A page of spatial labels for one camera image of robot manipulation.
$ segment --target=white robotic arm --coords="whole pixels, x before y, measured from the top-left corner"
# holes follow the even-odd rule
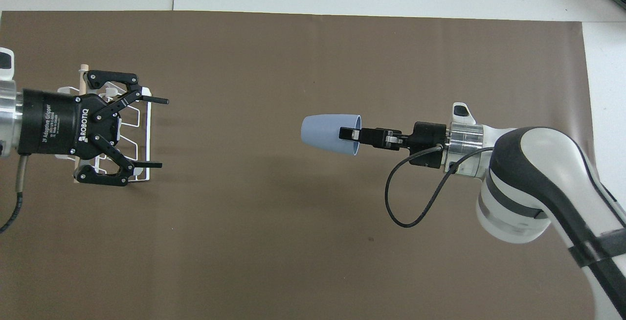
[[[581,148],[550,128],[498,139],[477,203],[495,237],[530,242],[553,222],[595,298],[597,319],[626,319],[626,215]]]
[[[344,153],[348,152],[334,149],[337,145],[319,144],[320,138],[387,150],[407,148],[412,155],[439,146],[438,151],[430,150],[409,162],[442,166],[444,171],[455,169],[458,175],[481,179],[476,213],[481,225],[496,238],[530,242],[553,222],[592,286],[596,318],[626,320],[626,213],[570,137],[551,128],[498,130],[476,124],[462,102],[454,103],[449,128],[416,122],[408,136],[397,130],[361,128],[360,116],[358,128],[347,122],[334,127],[310,125],[325,116],[307,117],[302,122],[304,142]],[[425,212],[415,222],[403,224],[389,210],[402,227],[415,226]]]

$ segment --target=robotic arm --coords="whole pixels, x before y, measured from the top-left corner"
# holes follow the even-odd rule
[[[626,320],[626,213],[570,137],[551,128],[499,130],[476,124],[462,102],[452,106],[449,128],[416,122],[408,136],[397,130],[361,128],[360,116],[342,120],[336,116],[305,118],[302,140],[353,155],[358,144],[407,148],[412,155],[439,146],[439,151],[409,162],[481,179],[476,213],[496,238],[527,243],[554,223],[592,286],[596,318]],[[323,122],[333,125],[320,125]],[[342,146],[350,142],[357,145],[352,152]]]
[[[60,89],[67,93],[29,89],[18,92],[13,74],[13,52],[0,48],[0,156],[8,156],[13,148],[22,156],[72,155],[78,163],[74,171],[77,182],[109,186],[126,186],[143,169],[162,167],[160,162],[139,160],[138,154],[134,159],[127,157],[116,148],[121,140],[128,140],[120,134],[125,125],[120,111],[134,108],[134,102],[148,102],[145,130],[149,133],[150,103],[169,102],[153,97],[149,88],[140,86],[136,74],[82,69],[84,92],[76,95],[69,94],[70,88]],[[137,117],[135,127],[141,121],[139,114]],[[149,135],[146,146],[150,146]],[[97,162],[102,157],[116,168],[115,173],[90,164],[90,160]]]

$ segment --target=brown surface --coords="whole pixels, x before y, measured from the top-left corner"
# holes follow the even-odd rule
[[[406,155],[300,142],[302,118],[360,113],[410,131],[453,101],[494,127],[554,126],[592,149],[580,23],[207,12],[4,12],[18,86],[76,85],[81,63],[136,72],[154,107],[154,180],[72,183],[31,158],[0,237],[0,317],[13,319],[590,319],[583,274],[551,227],[500,242],[479,181],[452,177],[401,229],[382,201]],[[17,155],[0,161],[1,215]],[[405,168],[403,220],[441,172]]]

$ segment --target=black band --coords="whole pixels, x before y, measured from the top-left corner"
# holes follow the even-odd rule
[[[568,249],[580,267],[626,253],[626,229],[602,233]]]
[[[485,179],[485,183],[487,184],[487,188],[489,192],[493,195],[497,202],[504,206],[508,210],[525,217],[534,218],[535,220],[543,220],[544,218],[548,218],[546,213],[539,208],[532,208],[528,206],[523,206],[522,204],[518,204],[513,201],[511,198],[507,197],[505,193],[499,190],[498,186],[493,182],[492,173],[489,172],[487,174],[487,178]]]
[[[626,296],[624,296],[626,278],[622,271],[611,258],[595,262],[589,266],[589,269],[606,292],[617,313],[622,319],[626,319]]]

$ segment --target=light blue plastic cup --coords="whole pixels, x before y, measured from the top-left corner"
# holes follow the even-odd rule
[[[360,130],[358,114],[316,114],[304,118],[300,138],[305,144],[323,150],[347,155],[356,155],[358,142],[339,139],[341,127]]]

